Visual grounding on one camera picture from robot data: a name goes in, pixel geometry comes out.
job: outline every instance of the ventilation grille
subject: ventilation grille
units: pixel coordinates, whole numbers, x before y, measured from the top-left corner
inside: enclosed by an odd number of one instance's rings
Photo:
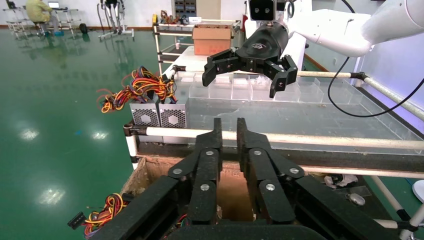
[[[135,125],[160,127],[158,114],[154,109],[133,109],[132,118]]]
[[[186,114],[181,110],[161,109],[160,122],[163,128],[179,128],[186,127]]]

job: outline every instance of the person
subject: person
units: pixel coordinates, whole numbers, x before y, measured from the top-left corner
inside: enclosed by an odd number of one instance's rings
[[[59,31],[59,21],[55,16],[52,16],[50,13],[53,11],[43,0],[28,0],[26,2],[26,12],[28,14],[29,20],[34,23],[44,22],[41,24],[42,29],[47,31],[47,23],[51,23],[54,29],[55,36],[62,36],[63,31]]]

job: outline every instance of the chair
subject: chair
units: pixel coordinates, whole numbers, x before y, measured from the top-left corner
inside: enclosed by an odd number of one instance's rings
[[[37,31],[37,36],[45,36],[47,29],[43,29],[43,25],[46,24],[45,21],[33,21],[35,29]]]

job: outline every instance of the laptop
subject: laptop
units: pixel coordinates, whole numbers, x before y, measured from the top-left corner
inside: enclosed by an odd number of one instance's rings
[[[65,8],[61,8],[59,6],[59,2],[58,1],[49,1],[48,2],[48,6],[53,9],[53,10],[66,10]]]

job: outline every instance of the camera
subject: camera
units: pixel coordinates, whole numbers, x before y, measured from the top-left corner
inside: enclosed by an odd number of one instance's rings
[[[276,19],[277,0],[249,0],[250,18],[271,22]]]

